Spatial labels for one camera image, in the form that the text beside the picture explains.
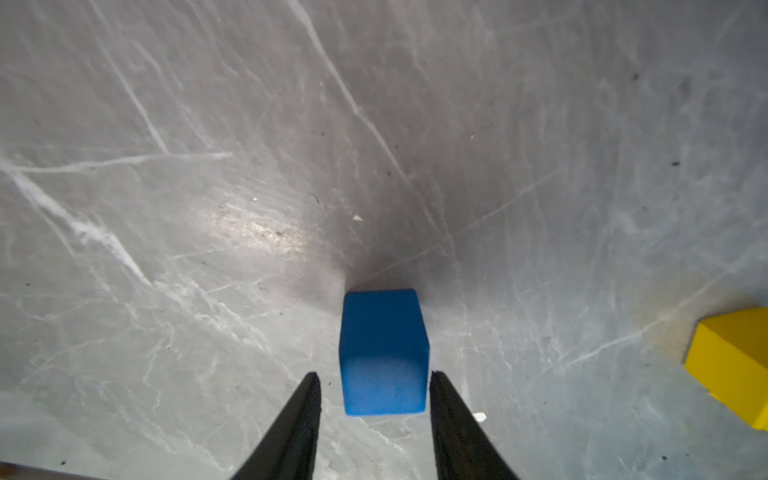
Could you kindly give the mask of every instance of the blue cube side face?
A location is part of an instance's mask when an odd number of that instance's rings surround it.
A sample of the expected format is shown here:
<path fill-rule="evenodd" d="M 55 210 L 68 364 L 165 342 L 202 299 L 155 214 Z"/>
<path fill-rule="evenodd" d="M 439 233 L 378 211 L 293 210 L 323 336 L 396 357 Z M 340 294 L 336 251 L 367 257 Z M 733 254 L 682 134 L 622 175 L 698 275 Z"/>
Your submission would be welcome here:
<path fill-rule="evenodd" d="M 429 341 L 416 292 L 347 293 L 339 362 L 347 415 L 423 412 Z"/>
<path fill-rule="evenodd" d="M 360 356 L 341 361 L 347 415 L 420 413 L 426 407 L 429 352 Z"/>

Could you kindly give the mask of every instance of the blue cube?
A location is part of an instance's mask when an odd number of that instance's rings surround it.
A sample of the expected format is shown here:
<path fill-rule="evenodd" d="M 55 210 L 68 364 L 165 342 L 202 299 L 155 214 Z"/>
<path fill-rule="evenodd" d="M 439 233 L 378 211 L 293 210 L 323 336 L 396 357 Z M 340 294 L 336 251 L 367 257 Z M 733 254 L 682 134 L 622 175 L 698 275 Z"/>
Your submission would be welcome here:
<path fill-rule="evenodd" d="M 347 293 L 339 362 L 347 415 L 423 412 L 429 340 L 416 292 Z"/>

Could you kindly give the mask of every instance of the gray marble surface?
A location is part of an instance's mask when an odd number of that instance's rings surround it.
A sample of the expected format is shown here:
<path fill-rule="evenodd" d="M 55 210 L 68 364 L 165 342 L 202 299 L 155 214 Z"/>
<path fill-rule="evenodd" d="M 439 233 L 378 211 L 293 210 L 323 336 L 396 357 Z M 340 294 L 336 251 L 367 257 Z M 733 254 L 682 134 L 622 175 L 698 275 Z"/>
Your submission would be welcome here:
<path fill-rule="evenodd" d="M 768 3 L 0 2 L 0 458 L 227 478 L 316 370 L 315 478 L 435 477 L 344 415 L 351 288 L 413 287 L 523 480 L 768 478 L 682 367 L 768 302 Z"/>

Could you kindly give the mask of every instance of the yellow block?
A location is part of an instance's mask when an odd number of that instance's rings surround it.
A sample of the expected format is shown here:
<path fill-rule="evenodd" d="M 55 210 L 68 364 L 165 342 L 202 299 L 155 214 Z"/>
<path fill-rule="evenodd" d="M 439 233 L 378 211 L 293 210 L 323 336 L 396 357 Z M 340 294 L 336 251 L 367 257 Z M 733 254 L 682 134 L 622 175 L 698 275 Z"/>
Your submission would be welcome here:
<path fill-rule="evenodd" d="M 768 308 L 699 323 L 685 368 L 744 422 L 768 430 Z"/>

